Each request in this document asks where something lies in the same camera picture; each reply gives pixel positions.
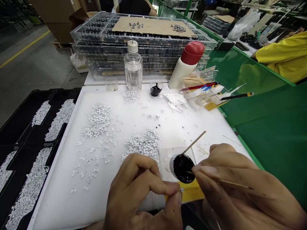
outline green workbench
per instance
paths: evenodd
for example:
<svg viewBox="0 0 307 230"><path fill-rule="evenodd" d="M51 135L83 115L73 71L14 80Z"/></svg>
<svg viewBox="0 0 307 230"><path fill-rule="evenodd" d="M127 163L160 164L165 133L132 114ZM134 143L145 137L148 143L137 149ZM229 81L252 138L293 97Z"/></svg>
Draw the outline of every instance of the green workbench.
<svg viewBox="0 0 307 230"><path fill-rule="evenodd" d="M209 37L222 40L162 1L153 3L159 6L159 16L186 19ZM255 93L220 107L227 122L255 163L276 176L307 210L307 82L297 86L236 47L228 52L213 50L207 68L214 65L219 70L216 80L227 89L247 83L236 94Z"/></svg>

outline small glass cup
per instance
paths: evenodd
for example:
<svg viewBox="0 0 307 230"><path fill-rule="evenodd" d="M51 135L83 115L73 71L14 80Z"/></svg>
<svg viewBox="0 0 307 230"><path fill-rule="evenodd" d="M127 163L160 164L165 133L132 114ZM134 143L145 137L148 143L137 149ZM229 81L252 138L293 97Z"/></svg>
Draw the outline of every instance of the small glass cup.
<svg viewBox="0 0 307 230"><path fill-rule="evenodd" d="M160 82L152 82L149 86L151 96L158 96L164 87L163 83Z"/></svg>
<svg viewBox="0 0 307 230"><path fill-rule="evenodd" d="M118 83L116 78L107 78L105 80L106 90L107 91L117 91Z"/></svg>

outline white plastic bag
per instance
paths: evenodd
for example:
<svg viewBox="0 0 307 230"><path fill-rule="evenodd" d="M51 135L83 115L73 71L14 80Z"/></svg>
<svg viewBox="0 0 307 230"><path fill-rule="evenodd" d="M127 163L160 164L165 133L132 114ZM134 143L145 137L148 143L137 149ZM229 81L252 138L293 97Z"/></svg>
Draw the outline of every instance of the white plastic bag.
<svg viewBox="0 0 307 230"><path fill-rule="evenodd" d="M259 21L261 13L258 9L250 9L233 27L228 34L228 39L235 41L242 36L244 32L249 32L256 22Z"/></svg>
<svg viewBox="0 0 307 230"><path fill-rule="evenodd" d="M89 71L85 65L85 61L81 59L78 54L74 53L70 56L70 60L73 63L73 66L76 68L78 73L86 73Z"/></svg>

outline red bottle cap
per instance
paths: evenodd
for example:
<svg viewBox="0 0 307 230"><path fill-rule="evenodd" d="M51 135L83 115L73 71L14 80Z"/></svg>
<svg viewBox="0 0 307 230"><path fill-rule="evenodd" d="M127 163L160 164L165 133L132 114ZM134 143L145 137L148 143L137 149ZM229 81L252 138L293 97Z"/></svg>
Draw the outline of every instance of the red bottle cap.
<svg viewBox="0 0 307 230"><path fill-rule="evenodd" d="M182 55L181 60L187 65L195 65L205 52L205 46L198 41L189 42Z"/></svg>

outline yellow shirt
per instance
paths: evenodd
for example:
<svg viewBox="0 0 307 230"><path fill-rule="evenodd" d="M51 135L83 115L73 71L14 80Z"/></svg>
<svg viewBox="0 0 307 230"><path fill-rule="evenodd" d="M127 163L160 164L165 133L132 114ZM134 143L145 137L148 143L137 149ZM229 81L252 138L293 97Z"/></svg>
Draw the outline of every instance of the yellow shirt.
<svg viewBox="0 0 307 230"><path fill-rule="evenodd" d="M296 83L307 76L307 31L256 52L258 62Z"/></svg>

